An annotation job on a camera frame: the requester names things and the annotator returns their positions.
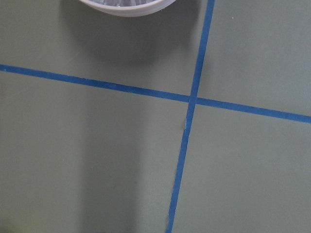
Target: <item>floor tile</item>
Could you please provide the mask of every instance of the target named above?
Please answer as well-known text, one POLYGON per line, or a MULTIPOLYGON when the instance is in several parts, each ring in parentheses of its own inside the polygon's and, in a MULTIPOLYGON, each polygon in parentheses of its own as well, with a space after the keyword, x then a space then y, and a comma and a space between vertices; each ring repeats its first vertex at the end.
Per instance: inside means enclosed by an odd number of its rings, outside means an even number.
POLYGON ((164 232, 186 111, 0 72, 0 232, 164 232))
POLYGON ((199 97, 311 115, 311 1, 216 0, 199 97))
POLYGON ((175 233, 308 233, 311 124, 197 106, 175 233))
POLYGON ((125 18, 77 0, 1 1, 0 63, 188 95, 206 4, 125 18))

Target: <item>gray surface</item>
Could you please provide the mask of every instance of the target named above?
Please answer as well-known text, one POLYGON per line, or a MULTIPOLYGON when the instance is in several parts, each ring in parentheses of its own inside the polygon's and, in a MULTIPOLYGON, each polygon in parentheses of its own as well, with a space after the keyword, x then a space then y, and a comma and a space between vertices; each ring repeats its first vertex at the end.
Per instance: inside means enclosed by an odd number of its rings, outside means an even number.
POLYGON ((197 106, 174 233, 309 233, 311 125, 197 106))
POLYGON ((186 103, 5 72, 0 87, 1 233, 165 231, 186 103))
POLYGON ((78 0, 2 0, 0 63, 188 95, 206 3, 122 18, 78 0))
POLYGON ((216 0, 199 97, 311 115, 311 1, 216 0))

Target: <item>vertical blue line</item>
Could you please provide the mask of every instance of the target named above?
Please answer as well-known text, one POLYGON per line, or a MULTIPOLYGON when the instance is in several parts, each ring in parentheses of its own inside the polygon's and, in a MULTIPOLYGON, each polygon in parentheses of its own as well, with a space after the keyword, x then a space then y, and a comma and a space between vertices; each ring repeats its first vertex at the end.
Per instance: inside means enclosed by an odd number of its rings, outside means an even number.
POLYGON ((210 25, 211 25, 214 4, 215 4, 215 0, 209 0, 207 3, 207 10, 205 14, 200 47, 199 47, 198 57, 196 61, 193 81, 192 81, 191 95, 190 95, 189 104, 188 104, 186 126, 185 126, 185 130, 183 133, 181 146, 180 146, 180 153, 179 153, 178 162, 177 162, 177 169, 176 169, 171 204, 170 204, 170 209, 169 209, 169 219, 168 219, 168 224, 166 228, 166 233, 172 233, 173 231, 173 224, 174 224, 175 213, 176 213, 176 208, 177 208, 179 190, 180 190, 181 179, 182 179, 184 165, 185 165, 185 159, 186 159, 186 154, 187 154, 188 141, 189 141, 191 126, 192 126, 194 109, 195 109, 196 100, 198 96, 198 90, 199 90, 199 85, 200 85, 205 52, 207 48, 208 34, 209 34, 210 25))

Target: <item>white bowl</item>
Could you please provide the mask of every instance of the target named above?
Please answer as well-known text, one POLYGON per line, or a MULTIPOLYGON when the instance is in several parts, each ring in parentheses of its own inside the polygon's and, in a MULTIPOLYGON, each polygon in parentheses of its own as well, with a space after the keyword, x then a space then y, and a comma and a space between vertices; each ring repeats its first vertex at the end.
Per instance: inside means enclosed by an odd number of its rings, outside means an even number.
POLYGON ((107 6, 100 3, 96 3, 90 0, 79 0, 86 5, 111 14, 115 16, 123 16, 123 17, 137 17, 137 16, 145 16, 152 14, 154 12, 160 11, 172 4, 175 0, 155 0, 150 3, 145 3, 137 6, 107 6))

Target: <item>blue grid line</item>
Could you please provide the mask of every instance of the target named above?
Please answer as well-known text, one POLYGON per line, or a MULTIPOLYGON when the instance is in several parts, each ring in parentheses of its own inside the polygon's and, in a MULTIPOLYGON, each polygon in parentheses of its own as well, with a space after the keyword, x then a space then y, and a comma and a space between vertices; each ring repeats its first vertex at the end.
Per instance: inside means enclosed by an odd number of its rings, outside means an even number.
POLYGON ((256 115, 311 123, 311 116, 305 116, 305 115, 294 114, 294 113, 286 113, 286 112, 272 110, 272 109, 258 108, 258 107, 237 104, 237 103, 209 100, 209 99, 204 99, 204 98, 198 98, 196 103, 199 105, 204 105, 204 106, 209 106, 209 107, 216 107, 216 108, 234 110, 238 112, 252 113, 256 115))
POLYGON ((215 3, 215 0, 209 0, 207 3, 207 9, 205 13, 205 19, 204 19, 202 35, 201 35, 201 40, 200 40, 200 47, 199 47, 198 57, 197 57, 196 65, 195 65, 195 71, 194 71, 192 87, 191 87, 191 94, 189 98, 188 110, 187 110, 187 115, 186 115, 186 125, 185 125, 185 130, 183 133, 183 137, 181 140, 180 152, 179 152, 179 157, 178 157, 178 162, 177 162, 175 181, 174 181, 171 204, 170 204, 170 209, 169 209, 168 223, 167 223, 167 228, 165 231, 166 233, 172 233, 173 231, 173 225, 174 225, 174 219, 175 219, 175 214, 176 214, 181 179, 182 179, 184 166, 185 166, 188 141, 189 141, 189 136, 191 132, 194 109, 195 109, 197 96, 198 96, 202 68, 204 64, 204 57, 205 57, 206 48, 207 48, 209 29, 210 29, 210 25, 212 21, 214 3, 215 3))
POLYGON ((35 69, 14 67, 14 66, 2 65, 2 64, 0 64, 0 70, 11 72, 11 73, 16 73, 16 74, 23 74, 23 75, 44 78, 44 79, 51 79, 51 80, 68 82, 68 83, 99 87, 99 88, 104 88, 104 89, 109 89, 109 90, 134 93, 138 95, 152 96, 152 97, 176 100, 176 101, 187 102, 187 103, 189 102, 189 96, 165 92, 165 91, 157 91, 157 90, 152 90, 152 89, 146 89, 146 88, 135 87, 135 86, 127 86, 127 85, 122 85, 122 84, 117 84, 117 83, 109 83, 109 82, 93 80, 93 79, 84 79, 84 78, 79 78, 79 77, 70 76, 70 75, 56 74, 56 73, 45 72, 45 71, 40 71, 40 70, 35 70, 35 69))

